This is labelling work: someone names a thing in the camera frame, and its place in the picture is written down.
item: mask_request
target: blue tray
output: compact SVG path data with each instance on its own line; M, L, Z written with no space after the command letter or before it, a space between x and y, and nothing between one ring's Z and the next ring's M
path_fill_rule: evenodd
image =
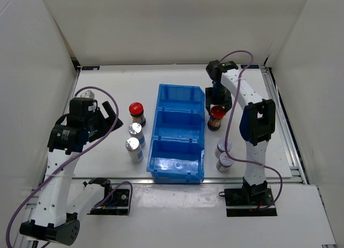
M159 86L147 171L179 183L204 180L204 92Z

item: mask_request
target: white-capped jar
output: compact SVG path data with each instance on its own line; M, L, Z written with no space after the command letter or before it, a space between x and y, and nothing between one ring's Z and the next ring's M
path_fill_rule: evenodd
M232 149L232 142L230 140L228 140L227 142L227 149L228 149L228 152ZM215 156L219 158L223 152L225 152L225 139L221 139L217 143L216 148L215 148Z
M142 153L141 145L138 139L129 138L125 142L125 148L128 150L128 153L133 162L138 163L144 159L144 154Z
M226 152L223 152L216 163L216 168L220 172L227 172L232 165L233 160L227 156Z
M146 146L144 132L142 131L142 126L139 123L132 123L128 127L128 132L131 137L139 140L141 147Z

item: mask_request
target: blue bin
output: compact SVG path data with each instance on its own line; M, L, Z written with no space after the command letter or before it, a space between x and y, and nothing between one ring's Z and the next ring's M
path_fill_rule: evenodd
M204 180L204 100L200 87L159 85L147 163L155 179Z

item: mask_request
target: robotic arm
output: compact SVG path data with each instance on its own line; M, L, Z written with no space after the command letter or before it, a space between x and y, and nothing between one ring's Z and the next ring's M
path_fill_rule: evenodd
M69 113L61 116L51 131L45 179L52 176L66 160L82 152L88 141L93 142L103 137L116 118L108 102L102 104L109 115L108 118L104 118L91 91L81 96L70 101ZM118 120L114 130L122 125L123 123ZM80 229L80 221L112 190L109 180L92 179L85 190L67 204L77 162L78 158L54 175L42 188L31 220L20 226L19 232L22 235L64 245L74 243Z
M226 63L212 61L208 64L206 71L213 80L213 87L205 90L206 108L209 112L210 104L222 105L228 95L236 93L239 72L233 61ZM246 159L265 165L266 149L271 134L275 131L275 102L264 100L245 80L241 81L238 102L243 109L240 134L246 142ZM247 164L242 191L248 202L260 200L266 190L267 181L264 168L255 164Z

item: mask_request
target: blue plastic container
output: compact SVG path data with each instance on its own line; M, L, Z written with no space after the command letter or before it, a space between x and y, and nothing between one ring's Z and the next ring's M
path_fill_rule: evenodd
M173 183L204 180L204 92L159 86L147 171Z

